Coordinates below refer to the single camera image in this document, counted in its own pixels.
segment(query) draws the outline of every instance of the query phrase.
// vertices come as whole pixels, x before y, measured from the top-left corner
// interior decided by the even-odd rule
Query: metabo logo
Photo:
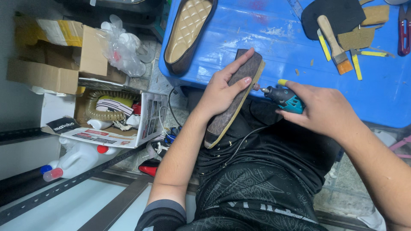
[[[68,126],[72,126],[72,125],[74,125],[74,123],[63,124],[63,125],[61,125],[61,126],[59,126],[59,127],[57,127],[57,128],[53,128],[53,130],[54,130],[54,131],[58,131],[58,130],[64,128],[64,127],[68,127]]]

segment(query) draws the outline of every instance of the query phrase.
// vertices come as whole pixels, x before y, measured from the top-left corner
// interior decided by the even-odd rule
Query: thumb
[[[227,88],[229,94],[234,98],[238,95],[242,90],[246,89],[252,79],[250,77],[245,77],[243,79],[238,80],[235,84]]]
[[[307,117],[305,115],[297,114],[297,113],[292,113],[292,112],[287,112],[281,109],[275,110],[277,114],[280,114],[284,117],[285,120],[290,121],[292,123],[295,123],[297,125],[300,125],[304,127],[305,121],[307,120]]]

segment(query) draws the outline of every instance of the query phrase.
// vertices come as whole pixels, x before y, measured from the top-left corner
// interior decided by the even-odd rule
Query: yellow fingertip
[[[288,80],[286,80],[286,79],[279,79],[279,80],[278,80],[278,84],[281,85],[281,86],[285,86],[285,83],[286,83],[287,81],[288,81]]]

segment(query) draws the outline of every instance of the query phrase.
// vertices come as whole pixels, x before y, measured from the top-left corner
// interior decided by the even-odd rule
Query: paint brush
[[[325,15],[321,15],[317,18],[317,22],[331,47],[332,60],[335,66],[337,66],[339,74],[351,71],[353,66],[345,51],[338,45],[328,18]]]

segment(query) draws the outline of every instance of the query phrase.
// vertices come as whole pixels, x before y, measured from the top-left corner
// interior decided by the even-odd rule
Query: red scissors
[[[399,40],[398,40],[398,54],[405,56],[410,53],[411,44],[411,4],[408,5],[407,13],[404,11],[404,6],[399,7]],[[404,25],[406,21],[406,32],[404,32]]]

